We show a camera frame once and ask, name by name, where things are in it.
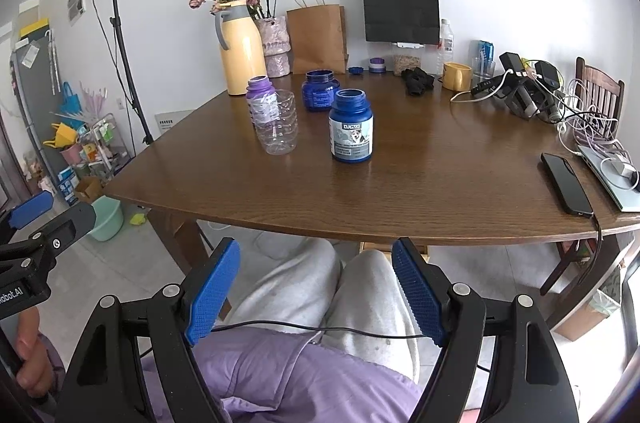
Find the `bottle label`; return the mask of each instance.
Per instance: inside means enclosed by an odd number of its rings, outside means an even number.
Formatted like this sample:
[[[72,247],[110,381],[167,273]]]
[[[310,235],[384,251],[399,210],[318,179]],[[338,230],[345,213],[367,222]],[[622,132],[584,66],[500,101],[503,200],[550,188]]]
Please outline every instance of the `bottle label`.
[[[311,103],[313,107],[331,107],[334,103],[336,89],[316,90],[311,93]]]
[[[373,149],[373,117],[361,123],[343,123],[329,118],[331,154],[346,161],[368,157]]]
[[[250,100],[249,111],[254,123],[265,124],[280,118],[278,96],[267,94],[261,98]]]

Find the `blue gripper pad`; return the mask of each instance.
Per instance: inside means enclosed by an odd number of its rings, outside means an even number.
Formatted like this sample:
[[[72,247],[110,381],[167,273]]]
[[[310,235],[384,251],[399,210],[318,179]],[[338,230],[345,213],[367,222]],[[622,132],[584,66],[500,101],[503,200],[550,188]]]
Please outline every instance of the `blue gripper pad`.
[[[440,303],[401,241],[392,247],[391,263],[421,332],[442,347],[447,331],[442,327]]]
[[[15,229],[22,229],[43,213],[49,212],[52,206],[53,196],[45,190],[37,196],[31,197],[20,206],[16,206],[9,217],[9,226]]]
[[[240,246],[231,241],[191,302],[190,323],[184,336],[192,346],[211,332],[239,269]]]

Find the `tile floor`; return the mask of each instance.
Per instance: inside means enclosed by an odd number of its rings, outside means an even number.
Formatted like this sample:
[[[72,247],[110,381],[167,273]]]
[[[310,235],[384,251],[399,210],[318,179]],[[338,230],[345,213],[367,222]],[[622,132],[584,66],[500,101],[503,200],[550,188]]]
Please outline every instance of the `tile floor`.
[[[128,206],[126,219],[136,211]],[[47,217],[25,228],[32,233]],[[224,236],[238,240],[243,248],[242,273],[230,292],[231,303],[238,302],[257,278],[274,267],[274,260],[296,247],[300,237],[251,229],[202,223],[214,244]],[[357,252],[355,243],[332,241],[346,262]],[[463,281],[484,297],[511,300],[526,293],[546,315],[558,292],[572,279],[572,270],[552,291],[541,298],[538,288],[558,261],[551,244],[488,247],[430,247],[431,263],[440,266],[452,282]],[[145,298],[167,283],[180,282],[183,275],[148,225],[125,224],[114,239],[97,243],[84,237],[59,258],[49,275],[51,298],[40,305],[41,330],[58,348],[65,363],[71,359],[84,324],[98,300],[116,294],[120,300]],[[604,402],[622,373],[624,339],[622,319],[616,313],[577,342],[554,334],[571,383],[580,398],[580,419],[588,421]],[[490,366],[492,338],[484,339],[479,363]],[[420,340],[421,384],[433,370],[438,348],[431,340]],[[486,388],[486,373],[478,370],[469,397],[468,408],[479,407]]]

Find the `brown paper bag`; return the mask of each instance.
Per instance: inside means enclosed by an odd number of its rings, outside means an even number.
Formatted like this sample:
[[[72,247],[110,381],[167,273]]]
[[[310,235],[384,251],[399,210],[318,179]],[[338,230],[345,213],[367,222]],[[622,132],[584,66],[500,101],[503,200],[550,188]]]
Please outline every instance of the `brown paper bag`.
[[[293,72],[304,74],[315,69],[347,72],[347,38],[344,7],[337,4],[307,6],[287,11],[289,37],[293,51]]]

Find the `blue bag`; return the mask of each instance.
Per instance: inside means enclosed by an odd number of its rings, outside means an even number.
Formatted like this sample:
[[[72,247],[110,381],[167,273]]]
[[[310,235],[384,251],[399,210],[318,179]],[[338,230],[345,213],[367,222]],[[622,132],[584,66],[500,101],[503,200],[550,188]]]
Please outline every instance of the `blue bag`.
[[[71,90],[71,85],[68,82],[63,83],[62,85],[62,96],[63,101],[62,105],[60,105],[60,113],[62,114],[79,114],[82,112],[82,107],[80,105],[80,98],[78,98],[77,94],[74,94]],[[70,119],[70,118],[60,118],[62,123],[65,125],[69,125],[69,127],[73,129],[79,129],[84,125],[84,121],[80,121],[79,119]]]

